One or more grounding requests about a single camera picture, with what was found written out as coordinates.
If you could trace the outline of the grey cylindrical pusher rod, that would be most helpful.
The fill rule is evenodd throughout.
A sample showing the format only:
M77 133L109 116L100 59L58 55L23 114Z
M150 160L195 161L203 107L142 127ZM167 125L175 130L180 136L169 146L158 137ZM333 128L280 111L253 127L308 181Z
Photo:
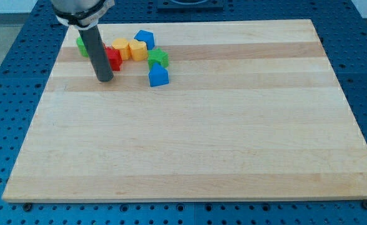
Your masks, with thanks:
M87 30L79 30L79 35L98 81L105 83L112 80L114 77L113 70L111 69L98 26L93 26Z

